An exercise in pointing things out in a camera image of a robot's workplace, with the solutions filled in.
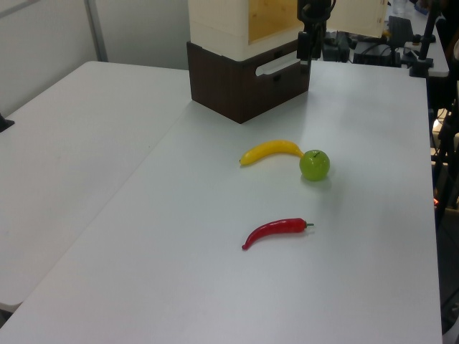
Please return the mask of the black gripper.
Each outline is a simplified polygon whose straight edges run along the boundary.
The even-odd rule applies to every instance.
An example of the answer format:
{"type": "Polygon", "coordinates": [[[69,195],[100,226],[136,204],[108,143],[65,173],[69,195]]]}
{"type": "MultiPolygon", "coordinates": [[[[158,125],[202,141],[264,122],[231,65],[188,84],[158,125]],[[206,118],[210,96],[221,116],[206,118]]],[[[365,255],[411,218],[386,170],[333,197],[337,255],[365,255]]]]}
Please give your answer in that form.
{"type": "MultiPolygon", "coordinates": [[[[326,22],[336,5],[336,0],[297,0],[297,18],[304,24],[314,24],[311,38],[311,58],[319,59],[322,52],[323,25],[326,22]]],[[[297,39],[296,57],[300,64],[310,64],[310,34],[299,32],[297,39]]]]}

